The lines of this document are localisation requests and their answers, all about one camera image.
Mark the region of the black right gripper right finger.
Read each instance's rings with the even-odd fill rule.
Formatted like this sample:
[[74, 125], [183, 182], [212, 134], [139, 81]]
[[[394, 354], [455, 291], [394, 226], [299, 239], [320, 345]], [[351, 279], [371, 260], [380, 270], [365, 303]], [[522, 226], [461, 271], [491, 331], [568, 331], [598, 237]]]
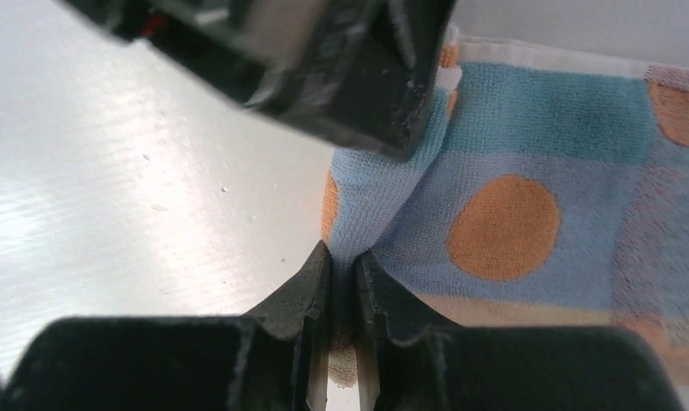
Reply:
[[653, 351], [608, 326], [458, 325], [371, 253], [353, 266], [364, 410], [680, 410]]

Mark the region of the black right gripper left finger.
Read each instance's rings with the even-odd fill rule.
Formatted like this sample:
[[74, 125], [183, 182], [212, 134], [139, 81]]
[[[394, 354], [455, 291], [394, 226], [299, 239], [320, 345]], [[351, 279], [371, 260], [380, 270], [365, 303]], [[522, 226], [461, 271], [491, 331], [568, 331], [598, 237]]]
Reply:
[[322, 410], [331, 258], [238, 316], [67, 317], [31, 342], [1, 410]]

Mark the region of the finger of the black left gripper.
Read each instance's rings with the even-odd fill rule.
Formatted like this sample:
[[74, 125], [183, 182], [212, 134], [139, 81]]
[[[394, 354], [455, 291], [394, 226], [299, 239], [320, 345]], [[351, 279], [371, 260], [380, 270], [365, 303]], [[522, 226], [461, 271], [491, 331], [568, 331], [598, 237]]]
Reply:
[[406, 161], [425, 134], [450, 0], [68, 0], [241, 107]]

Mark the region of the orange polka dot towel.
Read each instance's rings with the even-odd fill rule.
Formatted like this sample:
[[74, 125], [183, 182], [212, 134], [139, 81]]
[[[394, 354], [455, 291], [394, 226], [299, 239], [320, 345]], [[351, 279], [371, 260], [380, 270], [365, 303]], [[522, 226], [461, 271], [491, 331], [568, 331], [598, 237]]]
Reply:
[[337, 273], [372, 251], [463, 325], [622, 325], [689, 387], [689, 69], [450, 28], [425, 138], [335, 153]]

